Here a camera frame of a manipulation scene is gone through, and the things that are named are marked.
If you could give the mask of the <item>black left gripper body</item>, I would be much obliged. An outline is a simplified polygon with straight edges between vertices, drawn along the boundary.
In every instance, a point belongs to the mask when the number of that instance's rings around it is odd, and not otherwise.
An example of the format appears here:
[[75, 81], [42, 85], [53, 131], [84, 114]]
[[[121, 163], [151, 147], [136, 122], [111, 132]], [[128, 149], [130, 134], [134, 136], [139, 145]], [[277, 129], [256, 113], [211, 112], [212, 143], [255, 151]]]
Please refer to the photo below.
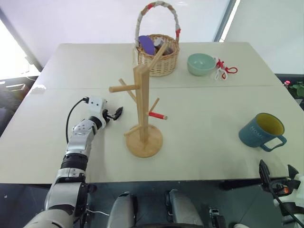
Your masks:
[[111, 119], [116, 120], [115, 115], [110, 115], [107, 109], [103, 110], [103, 118], [106, 123], [109, 123]]

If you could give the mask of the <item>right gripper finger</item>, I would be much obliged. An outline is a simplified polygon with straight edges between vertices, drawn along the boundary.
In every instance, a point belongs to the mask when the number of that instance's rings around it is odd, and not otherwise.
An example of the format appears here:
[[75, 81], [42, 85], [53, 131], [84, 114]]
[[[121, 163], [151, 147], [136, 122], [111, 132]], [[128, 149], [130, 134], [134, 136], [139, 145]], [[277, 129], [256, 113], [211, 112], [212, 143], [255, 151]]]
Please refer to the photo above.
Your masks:
[[259, 162], [259, 175], [260, 175], [263, 190], [270, 191], [269, 188], [271, 183], [270, 172], [268, 166], [263, 160], [260, 160]]
[[288, 164], [287, 167], [288, 167], [288, 179], [290, 181], [295, 181], [295, 180], [297, 181], [298, 180], [297, 175], [299, 174], [298, 170], [290, 164]]

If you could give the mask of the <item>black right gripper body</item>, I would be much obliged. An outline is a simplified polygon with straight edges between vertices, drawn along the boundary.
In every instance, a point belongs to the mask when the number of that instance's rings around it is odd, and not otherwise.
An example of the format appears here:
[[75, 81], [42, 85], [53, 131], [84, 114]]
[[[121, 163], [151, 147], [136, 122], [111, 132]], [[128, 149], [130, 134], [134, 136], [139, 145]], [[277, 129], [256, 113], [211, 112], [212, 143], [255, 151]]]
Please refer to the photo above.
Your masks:
[[279, 179], [270, 183], [269, 188], [277, 196], [286, 196], [297, 190], [300, 186], [299, 180]]

